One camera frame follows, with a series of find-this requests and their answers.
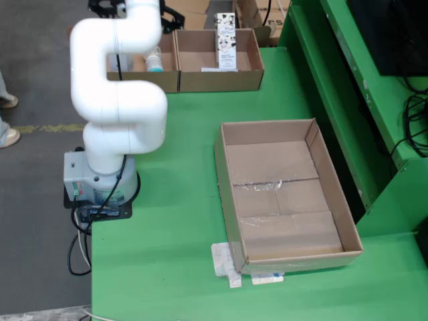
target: jeans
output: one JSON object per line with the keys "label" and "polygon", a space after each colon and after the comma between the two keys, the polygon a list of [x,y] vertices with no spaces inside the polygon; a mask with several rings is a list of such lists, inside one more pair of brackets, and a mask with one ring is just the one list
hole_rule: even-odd
{"label": "jeans", "polygon": [[[5,85],[5,81],[3,80],[3,76],[1,75],[1,71],[0,71],[0,98],[5,100],[10,100],[10,101],[13,100],[13,96],[6,91],[6,85]],[[0,115],[0,146],[3,145],[6,141],[7,130],[9,130],[9,125],[8,123],[3,122],[1,120],[1,115]]]}

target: shoe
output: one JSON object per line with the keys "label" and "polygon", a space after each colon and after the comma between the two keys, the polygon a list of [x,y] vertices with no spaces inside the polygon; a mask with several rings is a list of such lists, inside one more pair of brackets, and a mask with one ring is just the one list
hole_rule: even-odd
{"label": "shoe", "polygon": [[21,138],[21,133],[16,129],[9,128],[7,131],[6,141],[3,145],[0,145],[0,148],[5,148],[15,144]]}
{"label": "shoe", "polygon": [[0,109],[11,109],[18,105],[18,97],[14,95],[11,96],[13,96],[12,101],[0,98]]}

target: cardboard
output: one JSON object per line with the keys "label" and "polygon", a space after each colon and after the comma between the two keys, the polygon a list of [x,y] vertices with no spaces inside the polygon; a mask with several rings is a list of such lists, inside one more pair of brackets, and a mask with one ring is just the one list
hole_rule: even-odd
{"label": "cardboard", "polygon": [[182,15],[184,14],[181,11],[205,14],[209,6],[209,0],[166,0],[165,2],[168,7]]}
{"label": "cardboard", "polygon": [[254,29],[260,47],[277,46],[284,26],[284,15],[287,15],[291,0],[272,0],[267,23],[263,26],[268,3],[269,0],[238,0],[236,3],[240,26]]}
{"label": "cardboard", "polygon": [[[186,30],[200,30],[205,26],[209,0],[167,0],[167,6],[185,16]],[[172,20],[171,15],[164,14],[164,18]]]}
{"label": "cardboard", "polygon": [[214,30],[176,30],[180,92],[259,90],[264,74],[261,54],[251,29],[236,30],[238,72],[201,72],[216,68]]}
{"label": "cardboard", "polygon": [[363,252],[315,120],[222,124],[215,162],[237,272],[333,268]]}
{"label": "cardboard", "polygon": [[[161,87],[165,92],[179,91],[179,61],[177,46],[173,33],[163,34],[159,42],[162,52],[163,72],[146,72],[146,63],[142,55],[134,56],[134,69],[131,72],[122,72],[123,80],[146,80]],[[107,62],[107,79],[119,80],[118,72],[110,71]]]}

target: robotic arm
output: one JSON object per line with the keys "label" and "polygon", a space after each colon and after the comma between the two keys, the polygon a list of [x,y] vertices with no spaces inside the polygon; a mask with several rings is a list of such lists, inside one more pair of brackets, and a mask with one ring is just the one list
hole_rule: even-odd
{"label": "robotic arm", "polygon": [[[117,13],[90,0],[100,17]],[[123,1],[111,1],[117,5]],[[120,206],[138,192],[135,160],[124,155],[152,152],[165,139],[167,97],[145,81],[110,82],[108,54],[144,54],[153,50],[163,32],[163,0],[125,0],[126,19],[85,19],[70,36],[71,94],[84,129],[85,151],[67,152],[64,185],[70,201]],[[122,179],[111,198],[116,177]]]}

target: bottle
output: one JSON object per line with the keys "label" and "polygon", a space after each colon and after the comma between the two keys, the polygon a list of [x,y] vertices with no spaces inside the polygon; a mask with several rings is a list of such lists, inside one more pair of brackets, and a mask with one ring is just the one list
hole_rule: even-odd
{"label": "bottle", "polygon": [[146,70],[148,72],[163,72],[162,55],[159,47],[144,54],[144,58],[146,60]]}

